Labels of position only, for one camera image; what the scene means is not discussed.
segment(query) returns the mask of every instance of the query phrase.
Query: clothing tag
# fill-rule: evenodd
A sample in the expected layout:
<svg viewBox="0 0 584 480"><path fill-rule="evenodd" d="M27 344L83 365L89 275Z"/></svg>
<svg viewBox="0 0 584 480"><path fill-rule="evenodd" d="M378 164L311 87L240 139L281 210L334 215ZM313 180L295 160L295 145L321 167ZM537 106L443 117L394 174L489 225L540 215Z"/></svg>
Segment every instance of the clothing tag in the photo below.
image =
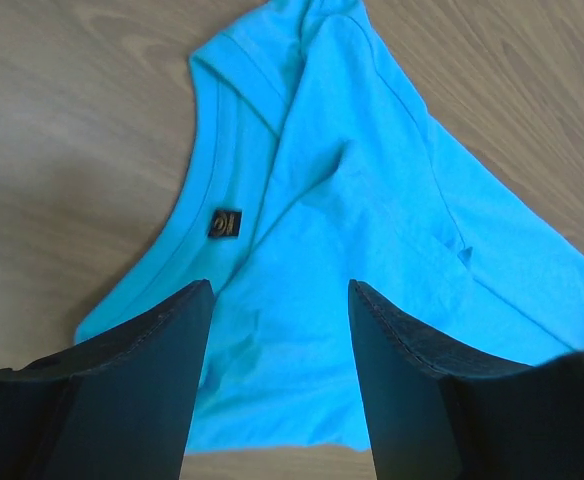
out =
<svg viewBox="0 0 584 480"><path fill-rule="evenodd" d="M238 237L240 227L240 211L217 209L212 217L208 238Z"/></svg>

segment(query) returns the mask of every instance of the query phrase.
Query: black label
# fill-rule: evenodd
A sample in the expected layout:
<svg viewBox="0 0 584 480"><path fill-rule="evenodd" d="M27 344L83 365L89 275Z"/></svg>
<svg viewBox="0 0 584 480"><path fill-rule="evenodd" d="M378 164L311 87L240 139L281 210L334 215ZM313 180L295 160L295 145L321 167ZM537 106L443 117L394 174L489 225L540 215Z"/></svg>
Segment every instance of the black label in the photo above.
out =
<svg viewBox="0 0 584 480"><path fill-rule="evenodd" d="M238 237L240 227L241 212L218 209L212 217L208 238Z"/></svg>

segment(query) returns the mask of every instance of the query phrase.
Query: wood grain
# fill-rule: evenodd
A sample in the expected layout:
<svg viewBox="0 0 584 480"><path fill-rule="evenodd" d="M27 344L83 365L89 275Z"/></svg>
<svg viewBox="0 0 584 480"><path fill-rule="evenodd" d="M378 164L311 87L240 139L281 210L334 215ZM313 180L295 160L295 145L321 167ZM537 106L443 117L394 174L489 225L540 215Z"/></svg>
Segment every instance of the wood grain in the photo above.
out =
<svg viewBox="0 0 584 480"><path fill-rule="evenodd" d="M0 367L65 348L187 171L186 57L258 0L0 0ZM367 0L435 116L584 252L584 0ZM187 458L182 478L368 479L369 453Z"/></svg>

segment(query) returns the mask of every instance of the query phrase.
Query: cotton fabric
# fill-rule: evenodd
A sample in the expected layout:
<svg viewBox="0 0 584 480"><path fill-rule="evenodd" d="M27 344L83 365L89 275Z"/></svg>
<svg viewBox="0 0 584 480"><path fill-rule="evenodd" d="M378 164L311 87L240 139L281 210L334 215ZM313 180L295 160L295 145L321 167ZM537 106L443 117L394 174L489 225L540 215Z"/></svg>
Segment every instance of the cotton fabric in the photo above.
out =
<svg viewBox="0 0 584 480"><path fill-rule="evenodd" d="M584 349L584 257L428 113L362 2L270 1L190 66L198 126L184 190L76 333L211 281L188 452L369 447L351 278L510 360ZM238 238L207 237L217 208L242 211Z"/></svg>

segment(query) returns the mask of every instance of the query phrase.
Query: blue shirt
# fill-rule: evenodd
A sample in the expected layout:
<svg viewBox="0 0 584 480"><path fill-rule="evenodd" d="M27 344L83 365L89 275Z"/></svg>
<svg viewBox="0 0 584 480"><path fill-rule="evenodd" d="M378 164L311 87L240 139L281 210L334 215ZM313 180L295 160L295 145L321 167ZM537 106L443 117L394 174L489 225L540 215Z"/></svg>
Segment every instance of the blue shirt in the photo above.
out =
<svg viewBox="0 0 584 480"><path fill-rule="evenodd" d="M584 257L430 116L361 1L271 1L190 63L184 190L76 334L212 282L189 452L369 446L351 278L494 355L584 349ZM208 238L218 208L242 212L238 238Z"/></svg>

